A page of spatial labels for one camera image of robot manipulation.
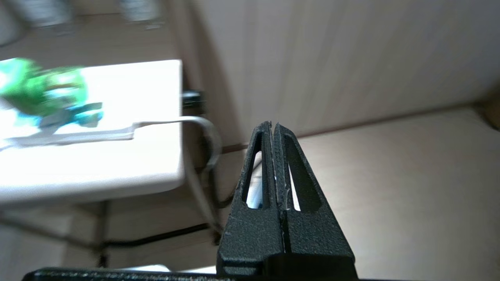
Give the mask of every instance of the beige wall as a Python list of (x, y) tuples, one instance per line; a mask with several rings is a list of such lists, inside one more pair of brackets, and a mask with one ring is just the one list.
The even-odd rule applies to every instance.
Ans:
[(193, 3), (181, 29), (225, 145), (265, 120), (300, 135), (468, 103), (500, 77), (495, 0)]

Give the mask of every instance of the white table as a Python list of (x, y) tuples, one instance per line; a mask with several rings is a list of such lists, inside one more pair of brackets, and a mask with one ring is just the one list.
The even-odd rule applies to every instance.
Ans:
[[(85, 70), (89, 92), (115, 93), (140, 111), (135, 122), (181, 115), (181, 62)], [(11, 147), (0, 152), (0, 208), (89, 202), (159, 193), (184, 181), (181, 125), (141, 127), (132, 140)]]

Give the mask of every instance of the floor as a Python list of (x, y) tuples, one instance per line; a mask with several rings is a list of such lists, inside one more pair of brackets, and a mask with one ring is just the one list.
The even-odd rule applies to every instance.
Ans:
[[(356, 256), (360, 278), (500, 280), (500, 133), (474, 111), (400, 119), (306, 137), (300, 144)], [(238, 151), (221, 158), (221, 198), (238, 181), (243, 157)], [(221, 213), (225, 218), (229, 209)], [(203, 223), (185, 186), (114, 200), (111, 214), (113, 239)], [(79, 212), (70, 232), (91, 239), (91, 219)], [(162, 264), (181, 271), (213, 266), (216, 251), (210, 232), (199, 231), (109, 254), (112, 268)], [(92, 254), (69, 246), (60, 259), (67, 267), (95, 264)]]

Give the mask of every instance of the gray cable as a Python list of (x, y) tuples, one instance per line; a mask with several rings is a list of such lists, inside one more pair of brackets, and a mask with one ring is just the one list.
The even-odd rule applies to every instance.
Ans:
[(210, 140), (211, 146), (211, 154), (208, 162), (206, 163), (205, 168), (203, 169), (203, 174), (206, 175), (210, 170), (212, 170), (219, 157), (221, 156), (222, 146), (221, 146), (221, 138), (219, 133), (216, 130), (216, 127), (212, 122), (208, 119), (198, 116), (179, 116), (175, 119), (165, 120), (165, 121), (143, 121), (137, 123), (136, 125), (140, 127), (145, 127), (149, 125), (158, 125), (158, 124), (170, 124), (170, 123), (179, 123), (179, 122), (192, 122), (200, 125), (203, 128), (203, 133)]

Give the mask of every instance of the blurry object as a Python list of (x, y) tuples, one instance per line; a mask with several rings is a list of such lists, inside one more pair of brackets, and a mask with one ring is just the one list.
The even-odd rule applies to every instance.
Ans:
[(12, 15), (9, 7), (0, 1), (0, 46), (15, 41), (23, 33), (22, 25)]
[(3, 139), (18, 145), (41, 145), (54, 138), (66, 142), (87, 137), (86, 128), (96, 128), (103, 118), (103, 103), (89, 103), (82, 69), (43, 70), (34, 61), (19, 57), (0, 61), (0, 98), (14, 107), (0, 112)]
[(0, 97), (21, 113), (40, 117), (81, 107), (87, 100), (81, 69), (42, 70), (34, 61), (25, 58), (0, 61)]
[(182, 93), (183, 109), (202, 109), (205, 104), (202, 93), (196, 90), (187, 90)]
[(146, 29), (159, 28), (162, 25), (158, 0), (121, 0), (120, 9), (127, 21), (145, 24)]
[(50, 28), (56, 35), (72, 33), (73, 9), (67, 0), (9, 0), (21, 17), (35, 28)]
[(500, 97), (485, 104), (484, 117), (492, 127), (500, 129)]

